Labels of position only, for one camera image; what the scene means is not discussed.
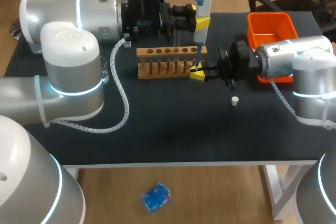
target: table leg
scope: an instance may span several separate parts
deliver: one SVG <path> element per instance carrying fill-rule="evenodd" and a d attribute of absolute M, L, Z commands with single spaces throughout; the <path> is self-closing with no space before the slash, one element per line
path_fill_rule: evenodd
<path fill-rule="evenodd" d="M 285 220 L 294 210 L 293 199 L 300 179 L 311 165 L 290 165 L 279 179 L 275 165 L 264 165 L 273 220 Z"/>

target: small white cap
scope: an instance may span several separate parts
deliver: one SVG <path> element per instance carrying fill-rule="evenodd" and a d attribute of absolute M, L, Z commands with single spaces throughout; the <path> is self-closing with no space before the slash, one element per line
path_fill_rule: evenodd
<path fill-rule="evenodd" d="M 239 101 L 239 98 L 238 98 L 238 97 L 232 97 L 232 98 L 231 98 L 231 105 L 232 105 L 232 106 L 236 106 L 237 103 L 238 103 L 238 101 Z"/>
<path fill-rule="evenodd" d="M 42 54 L 46 62 L 59 67 L 87 64 L 99 55 L 95 36 L 68 22 L 51 22 L 41 30 Z"/>

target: white table frame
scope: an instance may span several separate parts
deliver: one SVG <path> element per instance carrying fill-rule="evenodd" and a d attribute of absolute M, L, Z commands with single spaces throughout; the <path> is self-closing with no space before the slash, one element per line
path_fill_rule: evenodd
<path fill-rule="evenodd" d="M 104 165 L 66 165 L 65 169 L 77 179 L 79 169 L 117 167 L 178 167 L 178 166 L 255 166 L 264 169 L 267 189 L 272 205 L 273 220 L 285 220 L 294 210 L 294 196 L 300 179 L 316 161 L 253 161 L 253 162 L 172 162 Z M 277 165 L 288 165 L 281 178 Z"/>

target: wooden test tube rack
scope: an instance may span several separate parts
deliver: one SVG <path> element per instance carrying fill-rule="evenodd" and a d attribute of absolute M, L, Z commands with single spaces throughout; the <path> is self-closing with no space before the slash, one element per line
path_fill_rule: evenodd
<path fill-rule="evenodd" d="M 188 78 L 196 62 L 197 47 L 137 48 L 138 79 Z M 202 60 L 207 55 L 202 47 Z"/>

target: wooden peg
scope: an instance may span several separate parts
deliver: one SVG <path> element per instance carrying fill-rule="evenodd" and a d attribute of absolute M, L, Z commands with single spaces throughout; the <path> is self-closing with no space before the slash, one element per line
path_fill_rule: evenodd
<path fill-rule="evenodd" d="M 157 73 L 161 74 L 161 60 L 158 60 L 157 62 Z"/>
<path fill-rule="evenodd" d="M 178 59 L 175 59 L 175 73 L 177 73 L 177 68 L 179 67 Z"/>
<path fill-rule="evenodd" d="M 153 74 L 153 61 L 149 62 L 149 74 Z"/>
<path fill-rule="evenodd" d="M 145 58 L 140 58 L 140 64 L 141 64 L 142 71 L 145 71 L 145 69 L 146 69 Z"/>
<path fill-rule="evenodd" d="M 167 73 L 169 73 L 169 68 L 170 68 L 170 60 L 167 60 Z"/>
<path fill-rule="evenodd" d="M 183 73 L 186 73 L 187 71 L 187 60 L 183 61 Z"/>

